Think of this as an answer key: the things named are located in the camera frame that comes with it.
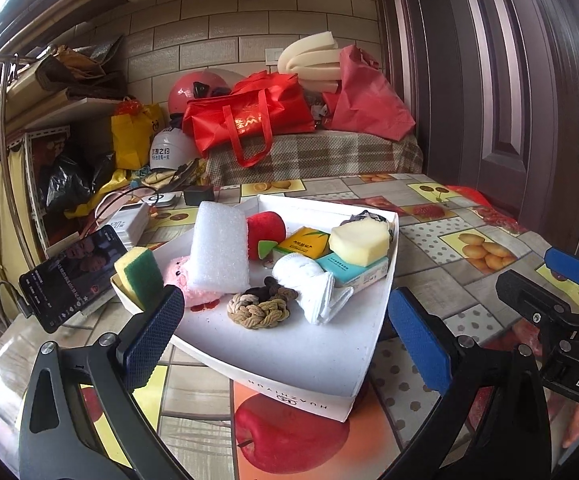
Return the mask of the person's right hand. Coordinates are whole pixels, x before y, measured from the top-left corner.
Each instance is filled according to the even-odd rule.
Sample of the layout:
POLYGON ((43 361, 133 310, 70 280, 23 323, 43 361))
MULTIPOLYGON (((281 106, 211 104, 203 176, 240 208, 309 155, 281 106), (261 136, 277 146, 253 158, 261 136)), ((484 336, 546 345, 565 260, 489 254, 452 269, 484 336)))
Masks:
POLYGON ((573 414, 571 414, 568 426, 565 430, 564 437, 562 438, 561 448, 567 450, 567 448, 571 448, 578 441, 579 441, 579 404, 575 406, 573 414))

